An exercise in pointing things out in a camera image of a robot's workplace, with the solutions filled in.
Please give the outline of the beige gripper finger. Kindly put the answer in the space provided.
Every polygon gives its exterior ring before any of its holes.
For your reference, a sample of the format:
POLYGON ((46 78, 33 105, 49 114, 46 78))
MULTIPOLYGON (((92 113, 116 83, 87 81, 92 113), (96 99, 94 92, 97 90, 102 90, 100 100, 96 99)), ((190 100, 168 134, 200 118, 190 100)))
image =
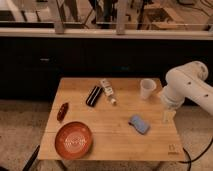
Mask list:
POLYGON ((171 123, 175 115, 176 115, 175 110, 165 110, 163 113, 163 123, 164 124, 171 123))

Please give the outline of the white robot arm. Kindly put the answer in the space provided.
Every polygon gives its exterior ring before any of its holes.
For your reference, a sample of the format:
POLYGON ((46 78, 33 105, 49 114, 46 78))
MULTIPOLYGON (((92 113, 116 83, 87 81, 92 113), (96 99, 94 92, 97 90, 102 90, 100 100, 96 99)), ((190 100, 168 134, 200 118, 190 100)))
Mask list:
POLYGON ((159 92, 164 106, 164 124, 173 120, 176 110, 183 105, 186 98, 213 116, 213 86, 205 82, 208 74, 207 66, 201 61, 174 67, 166 73, 166 85, 159 92))

